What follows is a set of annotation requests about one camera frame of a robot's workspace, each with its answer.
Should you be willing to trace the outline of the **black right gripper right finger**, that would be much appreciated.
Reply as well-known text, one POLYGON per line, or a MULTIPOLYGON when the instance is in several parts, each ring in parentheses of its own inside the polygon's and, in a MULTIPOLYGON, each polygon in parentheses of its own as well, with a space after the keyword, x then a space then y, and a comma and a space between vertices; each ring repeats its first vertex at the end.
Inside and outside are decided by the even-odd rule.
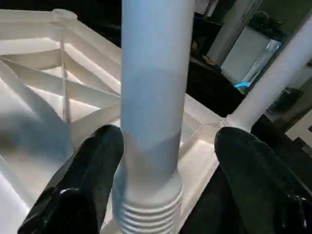
POLYGON ((227 126, 214 151, 249 234, 312 232, 312 191, 269 145, 227 126))

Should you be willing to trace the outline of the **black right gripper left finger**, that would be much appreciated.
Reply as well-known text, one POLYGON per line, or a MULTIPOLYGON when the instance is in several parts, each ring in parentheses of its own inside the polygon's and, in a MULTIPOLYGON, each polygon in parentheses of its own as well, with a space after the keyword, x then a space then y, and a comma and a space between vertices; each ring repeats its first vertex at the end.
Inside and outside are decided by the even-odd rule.
POLYGON ((90 134, 52 176, 18 233, 100 233, 123 152, 119 127, 107 124, 90 134))

